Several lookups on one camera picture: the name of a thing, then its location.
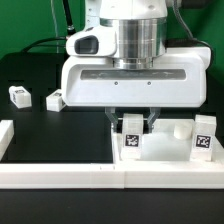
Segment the metal cylinder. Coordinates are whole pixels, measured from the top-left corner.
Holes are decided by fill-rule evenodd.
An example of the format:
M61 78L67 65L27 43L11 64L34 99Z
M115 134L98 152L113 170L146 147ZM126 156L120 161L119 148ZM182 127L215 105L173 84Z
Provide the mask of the metal cylinder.
M151 67L151 59L165 53L166 18L147 20L100 19L100 25L113 27L117 35L114 66L122 69Z

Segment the black table surface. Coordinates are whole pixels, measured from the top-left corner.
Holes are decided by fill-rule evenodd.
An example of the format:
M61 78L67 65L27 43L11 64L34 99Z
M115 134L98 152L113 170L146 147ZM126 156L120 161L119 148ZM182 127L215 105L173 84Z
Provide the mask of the black table surface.
M2 163L112 163L110 122L104 108L46 110L60 88L63 54L6 55L0 61L0 120L13 120L15 136ZM162 110L161 117L217 117L224 143L224 87L208 75L208 97L199 109ZM24 86L32 108L17 109L8 88ZM223 224L224 190L52 189L0 190L0 223Z

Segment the green wall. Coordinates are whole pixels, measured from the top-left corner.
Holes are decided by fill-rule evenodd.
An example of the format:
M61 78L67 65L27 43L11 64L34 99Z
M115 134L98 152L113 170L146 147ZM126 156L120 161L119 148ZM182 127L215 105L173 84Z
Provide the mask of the green wall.
M74 24L77 30L84 26L84 0L70 0ZM55 0L59 34L66 35L62 0ZM209 72L224 83L224 1L214 2L203 10L181 10L195 37L211 44L216 59ZM50 0L0 0L0 58L10 52L18 52L28 44L52 37L54 24ZM185 34L169 10L168 37L184 37ZM38 52L55 52L50 48L35 48Z

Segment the small white cube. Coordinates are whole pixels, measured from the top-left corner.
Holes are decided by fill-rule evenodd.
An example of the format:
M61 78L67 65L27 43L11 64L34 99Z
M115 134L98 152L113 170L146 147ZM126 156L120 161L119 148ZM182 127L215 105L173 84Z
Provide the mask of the small white cube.
M197 115L190 160L211 161L214 150L216 117Z
M211 161L214 150L214 136L194 134L191 150L191 160Z
M196 115L194 132L199 134L215 135L216 117Z
M141 158L144 118L142 114L124 114L122 125L122 160Z
M2 159L12 137L14 135L13 121L2 120L0 122L0 160Z
M61 90L58 89L46 98L47 110L59 112L66 106L61 95Z
M31 94L23 86L9 88L10 100L20 109L31 107Z

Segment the white block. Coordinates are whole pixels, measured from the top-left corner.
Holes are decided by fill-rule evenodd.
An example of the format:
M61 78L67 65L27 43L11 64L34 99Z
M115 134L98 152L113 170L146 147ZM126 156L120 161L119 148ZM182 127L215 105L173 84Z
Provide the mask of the white block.
M195 133L215 135L216 117L196 115L195 117Z
M190 160L212 161L215 132L216 117L196 116Z
M47 110L59 112L66 106L61 95L61 90L58 89L46 98Z
M124 114L122 125L122 160L141 158L143 125L142 114Z
M9 88L10 100L20 109L31 107L31 95L23 86L11 86Z
M13 121L2 120L0 122L0 160L2 159L12 137L14 135Z

